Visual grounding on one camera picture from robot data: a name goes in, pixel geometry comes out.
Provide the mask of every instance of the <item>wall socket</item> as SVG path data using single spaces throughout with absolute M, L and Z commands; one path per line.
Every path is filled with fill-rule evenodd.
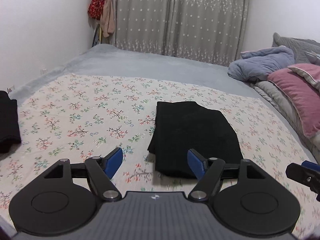
M 8 94 L 11 93 L 14 90 L 14 86 L 7 88 Z
M 44 74 L 47 74 L 47 69 L 46 68 L 43 68 L 43 69 L 40 69 L 40 74 L 41 75 L 44 75 Z

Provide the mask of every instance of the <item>floral blanket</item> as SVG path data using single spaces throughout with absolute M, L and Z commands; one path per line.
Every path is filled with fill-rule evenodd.
M 147 151 L 154 132 L 157 101 L 196 101 L 220 110 L 236 131 L 244 158 L 257 163 L 299 200 L 294 234 L 301 238 L 320 218 L 316 195 L 286 178 L 291 162 L 307 156 L 278 117 L 259 99 L 191 84 L 110 76 L 59 77 L 18 109 L 21 146 L 0 161 L 0 215 L 10 222 L 12 197 L 61 158 L 71 163 L 123 150 L 123 164 L 112 179 L 122 195 L 135 191 L 185 191 L 196 181 L 168 178 L 154 171 Z M 83 179 L 76 183 L 86 186 Z M 227 181 L 224 187 L 234 181 Z

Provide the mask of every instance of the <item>black fabric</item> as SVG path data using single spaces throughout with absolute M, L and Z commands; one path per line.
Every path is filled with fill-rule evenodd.
M 0 154 L 9 152 L 13 144 L 21 143 L 17 108 L 17 100 L 0 91 Z
M 205 158 L 240 163 L 237 135 L 224 115 L 196 102 L 158 102 L 156 129 L 148 151 L 156 155 L 156 171 L 166 176 L 195 178 L 187 152 L 195 149 Z

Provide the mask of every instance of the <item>white wall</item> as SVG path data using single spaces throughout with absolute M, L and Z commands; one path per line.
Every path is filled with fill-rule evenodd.
M 91 0 L 0 0 L 0 90 L 40 76 L 91 47 Z
M 274 32 L 320 42 L 320 0 L 249 0 L 242 51 L 271 47 Z

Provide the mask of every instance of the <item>curtain fold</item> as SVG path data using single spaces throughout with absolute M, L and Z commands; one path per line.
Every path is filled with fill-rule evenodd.
M 240 55 L 248 0 L 113 0 L 120 49 L 228 66 Z

